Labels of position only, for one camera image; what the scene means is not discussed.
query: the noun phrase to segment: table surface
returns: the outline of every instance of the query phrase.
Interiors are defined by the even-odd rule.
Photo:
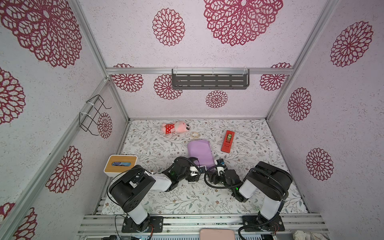
[[[188,157],[187,143],[196,140],[191,132],[198,132],[198,139],[208,139],[214,159],[223,158],[228,169],[235,169],[243,179],[249,169],[259,161],[288,171],[271,131],[265,120],[186,120],[190,132],[163,134],[162,123],[176,120],[135,120],[132,122],[121,154],[137,155],[140,165],[152,172],[161,172],[178,156]],[[227,130],[235,132],[231,152],[221,151]],[[262,206],[264,194],[254,193],[247,202],[240,203],[228,189],[208,187],[203,178],[198,182],[180,181],[170,192],[151,190],[142,200],[150,214],[255,214]],[[307,213],[294,183],[284,205],[284,213]],[[124,214],[108,198],[102,214]]]

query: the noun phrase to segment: metal bracket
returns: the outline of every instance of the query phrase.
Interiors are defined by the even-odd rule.
[[[257,215],[254,216],[243,216],[243,225],[244,226],[251,226],[251,225],[257,225],[258,222],[256,221]],[[244,229],[246,232],[265,232],[265,231],[272,231],[272,232],[283,232],[285,231],[285,227],[283,224],[283,221],[280,216],[278,216],[275,220],[273,220],[271,223],[265,225],[265,227],[255,227],[255,228],[246,228]]]
[[[176,90],[247,89],[249,69],[243,74],[176,74],[172,69],[172,87]]]
[[[141,233],[150,233],[152,232],[152,227],[150,224],[153,226],[153,232],[162,232],[163,231],[163,217],[162,216],[156,216],[156,217],[150,217],[149,218],[149,224],[148,227],[144,230],[144,232]],[[132,218],[125,218],[124,223],[122,224],[122,233],[138,233],[134,227],[134,222]]]

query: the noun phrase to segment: red flower pattern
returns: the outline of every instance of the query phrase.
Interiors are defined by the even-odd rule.
[[[0,0],[0,16],[38,60],[66,68],[80,58],[80,29],[67,1]]]
[[[207,28],[221,43],[244,45],[265,33],[283,0],[204,0]]]
[[[0,125],[18,118],[25,106],[25,95],[19,81],[0,68]]]
[[[97,130],[102,138],[108,138],[112,133],[112,120],[108,113],[102,113],[97,121]]]
[[[372,42],[372,26],[360,21],[344,29],[331,48],[331,61],[338,67],[351,65],[363,56]]]
[[[173,9],[163,8],[158,11],[152,23],[153,33],[165,46],[174,46],[184,37],[183,19]]]
[[[79,150],[70,146],[45,186],[50,192],[68,191],[79,179],[83,167],[82,161]]]
[[[24,217],[22,224],[17,228],[13,235],[13,240],[30,240],[35,235],[35,229],[37,227],[37,214],[35,208],[31,207],[28,215]]]
[[[14,205],[15,203],[7,202],[0,207],[0,224],[4,221],[5,217],[8,215]]]
[[[327,180],[333,174],[333,161],[324,149],[314,148],[307,155],[307,168],[318,180]]]
[[[211,108],[220,108],[227,103],[228,95],[219,90],[214,90],[210,92],[205,98],[205,102]]]
[[[310,112],[311,103],[311,95],[307,89],[294,90],[288,101],[289,116],[295,121],[303,120]]]
[[[289,63],[278,63],[272,65],[272,68],[290,68]],[[287,75],[284,74],[263,74],[260,78],[260,86],[268,91],[279,89]]]
[[[169,74],[163,74],[156,78],[154,86],[157,95],[164,99],[178,98],[183,90],[175,90],[172,87],[172,76]]]
[[[129,64],[117,64],[113,66],[115,68],[133,68]],[[113,82],[127,92],[139,91],[143,86],[143,78],[141,74],[114,74],[111,75]]]

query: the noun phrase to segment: tissue box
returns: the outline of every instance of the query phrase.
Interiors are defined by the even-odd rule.
[[[120,173],[132,169],[139,163],[135,155],[111,155],[105,164],[104,173],[116,177]]]

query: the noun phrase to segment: purple case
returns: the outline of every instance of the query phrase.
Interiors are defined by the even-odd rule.
[[[215,165],[212,157],[211,146],[206,139],[194,140],[187,145],[189,157],[195,157],[199,161],[195,161],[196,165],[206,166],[207,169]]]

